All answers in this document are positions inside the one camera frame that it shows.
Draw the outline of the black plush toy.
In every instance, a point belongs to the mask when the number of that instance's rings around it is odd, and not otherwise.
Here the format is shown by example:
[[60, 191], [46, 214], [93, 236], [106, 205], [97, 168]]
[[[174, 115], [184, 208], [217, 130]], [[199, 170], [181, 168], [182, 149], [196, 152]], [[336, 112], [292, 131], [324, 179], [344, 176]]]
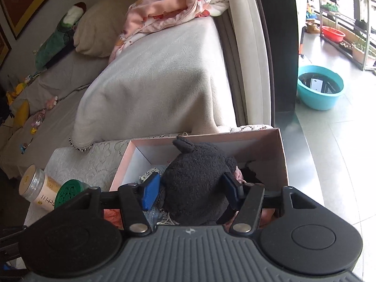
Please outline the black plush toy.
[[220, 178], [235, 173], [235, 158], [212, 143], [193, 143], [183, 136], [173, 145], [180, 154], [161, 178], [163, 209], [180, 225], [215, 225], [229, 206]]

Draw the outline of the pink fabric piece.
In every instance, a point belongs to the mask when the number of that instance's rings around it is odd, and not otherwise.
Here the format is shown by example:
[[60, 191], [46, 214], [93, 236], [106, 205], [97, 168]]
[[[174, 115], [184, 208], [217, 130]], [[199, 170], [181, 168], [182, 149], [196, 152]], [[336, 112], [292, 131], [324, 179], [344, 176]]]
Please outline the pink fabric piece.
[[[153, 206], [156, 206], [158, 209], [162, 209], [162, 202], [163, 198], [165, 197], [165, 190], [163, 186], [160, 185], [159, 188], [159, 195], [157, 196]], [[122, 220], [121, 220], [121, 212], [119, 209], [105, 209], [104, 210], [104, 218], [105, 220], [111, 222], [119, 229], [123, 229]], [[259, 223], [259, 227], [262, 228], [268, 225], [270, 222], [277, 218], [276, 209], [263, 209], [261, 212], [261, 220]], [[171, 218], [171, 221], [174, 222], [174, 225], [179, 225], [178, 222], [174, 221]]]

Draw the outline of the pink cardboard box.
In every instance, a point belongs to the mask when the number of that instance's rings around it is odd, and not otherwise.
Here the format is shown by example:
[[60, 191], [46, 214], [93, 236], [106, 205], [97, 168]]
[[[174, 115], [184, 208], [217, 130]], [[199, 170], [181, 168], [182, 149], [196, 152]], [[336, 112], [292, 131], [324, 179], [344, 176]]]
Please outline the pink cardboard box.
[[112, 191], [128, 183], [140, 183], [153, 167], [166, 168], [167, 184], [199, 190], [216, 188], [223, 173], [247, 166], [265, 189], [279, 191], [289, 184], [278, 129], [197, 136], [134, 139], [129, 142], [114, 180]]

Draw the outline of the floral tin with silver lid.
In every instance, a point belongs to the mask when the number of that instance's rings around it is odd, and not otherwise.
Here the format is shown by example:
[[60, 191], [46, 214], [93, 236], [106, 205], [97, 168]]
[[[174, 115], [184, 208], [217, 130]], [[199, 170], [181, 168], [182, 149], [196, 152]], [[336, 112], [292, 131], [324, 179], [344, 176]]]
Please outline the floral tin with silver lid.
[[55, 198], [61, 184], [50, 177], [46, 172], [34, 164], [30, 165], [22, 176], [19, 184], [19, 194], [30, 203], [53, 211]]

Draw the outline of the green lid glass jar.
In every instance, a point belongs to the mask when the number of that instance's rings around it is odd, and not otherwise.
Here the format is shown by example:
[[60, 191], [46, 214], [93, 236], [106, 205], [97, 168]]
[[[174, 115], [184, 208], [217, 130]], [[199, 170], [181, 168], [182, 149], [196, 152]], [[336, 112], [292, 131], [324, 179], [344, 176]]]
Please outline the green lid glass jar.
[[72, 200], [89, 187], [87, 183], [80, 180], [71, 179], [65, 182], [57, 192], [54, 202], [54, 208], [57, 209], [66, 202]]

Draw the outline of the grey covered sofa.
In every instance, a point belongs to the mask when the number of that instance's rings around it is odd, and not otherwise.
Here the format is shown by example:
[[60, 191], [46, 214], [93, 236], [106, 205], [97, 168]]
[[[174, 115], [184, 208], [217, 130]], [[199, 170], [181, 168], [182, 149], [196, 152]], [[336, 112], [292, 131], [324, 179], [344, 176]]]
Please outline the grey covered sofa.
[[57, 105], [35, 134], [31, 123], [1, 130], [1, 169], [19, 177], [45, 167], [55, 149], [162, 134], [221, 133], [236, 126], [220, 37], [198, 18], [143, 37], [112, 63], [71, 52], [38, 76], [12, 103], [17, 111]]

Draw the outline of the pink small plush toy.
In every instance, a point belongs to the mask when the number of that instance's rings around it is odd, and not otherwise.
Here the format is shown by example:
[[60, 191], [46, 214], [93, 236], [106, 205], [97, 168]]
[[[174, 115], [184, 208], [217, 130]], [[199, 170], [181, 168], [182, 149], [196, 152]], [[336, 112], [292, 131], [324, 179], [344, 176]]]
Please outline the pink small plush toy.
[[50, 98], [46, 103], [45, 103], [45, 109], [46, 110], [52, 110], [58, 103], [58, 97], [54, 96]]

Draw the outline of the yellow cushion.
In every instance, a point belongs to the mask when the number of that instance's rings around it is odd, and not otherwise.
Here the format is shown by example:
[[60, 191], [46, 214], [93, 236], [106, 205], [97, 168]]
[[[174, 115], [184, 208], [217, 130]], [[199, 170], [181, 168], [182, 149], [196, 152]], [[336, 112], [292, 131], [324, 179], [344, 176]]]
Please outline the yellow cushion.
[[24, 100], [13, 119], [13, 130], [17, 131], [24, 126], [29, 117], [29, 102]]

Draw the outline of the beige curtain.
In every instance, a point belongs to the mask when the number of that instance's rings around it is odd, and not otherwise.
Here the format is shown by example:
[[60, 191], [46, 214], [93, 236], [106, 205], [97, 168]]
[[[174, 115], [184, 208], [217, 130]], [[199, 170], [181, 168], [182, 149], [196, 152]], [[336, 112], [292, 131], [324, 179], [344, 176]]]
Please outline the beige curtain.
[[275, 125], [273, 62], [261, 0], [229, 0], [214, 18], [238, 125]]

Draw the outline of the beige pillow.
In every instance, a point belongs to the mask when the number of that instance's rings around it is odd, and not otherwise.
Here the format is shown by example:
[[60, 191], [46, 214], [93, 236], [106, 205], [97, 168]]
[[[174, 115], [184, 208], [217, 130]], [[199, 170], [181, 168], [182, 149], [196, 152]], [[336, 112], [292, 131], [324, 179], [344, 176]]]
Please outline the beige pillow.
[[91, 57], [108, 57], [136, 0], [100, 0], [80, 19], [74, 33], [75, 50]]

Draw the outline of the green plush toy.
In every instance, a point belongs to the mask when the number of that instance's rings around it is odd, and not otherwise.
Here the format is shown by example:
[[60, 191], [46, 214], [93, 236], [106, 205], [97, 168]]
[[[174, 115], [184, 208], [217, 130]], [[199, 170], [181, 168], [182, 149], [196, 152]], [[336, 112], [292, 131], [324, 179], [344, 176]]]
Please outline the green plush toy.
[[86, 12], [84, 2], [74, 4], [60, 19], [54, 32], [41, 45], [35, 56], [35, 67], [42, 72], [51, 67], [73, 48], [73, 36], [79, 20]]

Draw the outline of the pink floral blanket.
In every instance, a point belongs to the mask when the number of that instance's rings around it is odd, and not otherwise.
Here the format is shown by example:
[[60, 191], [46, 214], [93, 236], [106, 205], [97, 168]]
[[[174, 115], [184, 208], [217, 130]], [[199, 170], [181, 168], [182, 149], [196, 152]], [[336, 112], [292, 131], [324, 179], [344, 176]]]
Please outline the pink floral blanket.
[[228, 0], [137, 0], [127, 11], [125, 23], [108, 62], [147, 34], [184, 24], [195, 18], [218, 17]]

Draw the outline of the red plastic basin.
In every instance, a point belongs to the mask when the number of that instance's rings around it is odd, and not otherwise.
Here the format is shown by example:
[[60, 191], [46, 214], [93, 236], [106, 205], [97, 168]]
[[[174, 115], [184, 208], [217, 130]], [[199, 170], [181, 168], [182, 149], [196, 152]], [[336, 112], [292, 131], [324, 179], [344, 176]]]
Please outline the red plastic basin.
[[322, 26], [322, 35], [335, 43], [342, 42], [345, 37], [345, 33], [329, 26]]

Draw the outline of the middle framed red picture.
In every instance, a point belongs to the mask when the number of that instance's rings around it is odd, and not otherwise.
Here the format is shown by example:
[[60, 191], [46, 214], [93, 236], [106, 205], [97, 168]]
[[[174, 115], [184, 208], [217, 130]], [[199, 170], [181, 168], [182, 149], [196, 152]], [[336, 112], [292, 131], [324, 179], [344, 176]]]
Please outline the middle framed red picture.
[[7, 59], [12, 48], [6, 35], [3, 31], [3, 28], [0, 26], [0, 69], [3, 67], [5, 60]]

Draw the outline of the metal balcony shelf rack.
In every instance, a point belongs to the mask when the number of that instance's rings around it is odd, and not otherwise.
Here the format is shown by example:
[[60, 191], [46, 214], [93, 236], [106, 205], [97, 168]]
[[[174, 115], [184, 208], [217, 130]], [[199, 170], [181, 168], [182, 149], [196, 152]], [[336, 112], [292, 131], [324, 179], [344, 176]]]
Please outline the metal balcony shelf rack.
[[[375, 71], [375, 0], [319, 0], [320, 36], [362, 71]], [[322, 35], [322, 26], [345, 33], [340, 43]]]

